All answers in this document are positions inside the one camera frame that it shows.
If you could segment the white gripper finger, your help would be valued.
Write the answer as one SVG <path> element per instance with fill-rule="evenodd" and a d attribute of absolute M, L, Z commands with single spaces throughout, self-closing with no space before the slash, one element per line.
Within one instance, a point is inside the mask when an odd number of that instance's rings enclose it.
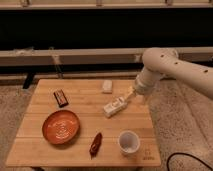
<path fill-rule="evenodd" d="M 128 100 L 129 98 L 131 98 L 133 95 L 133 93 L 127 93 L 125 94 L 125 100 Z"/>

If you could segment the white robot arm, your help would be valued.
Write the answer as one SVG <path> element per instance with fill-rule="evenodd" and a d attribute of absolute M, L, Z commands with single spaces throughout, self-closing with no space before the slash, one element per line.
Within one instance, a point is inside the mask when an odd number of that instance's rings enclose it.
<path fill-rule="evenodd" d="M 126 101 L 136 95 L 149 95 L 165 75 L 213 99 L 213 68 L 180 60 L 177 51 L 172 48 L 148 48 L 142 55 L 142 62 L 143 69 L 124 95 Z"/>

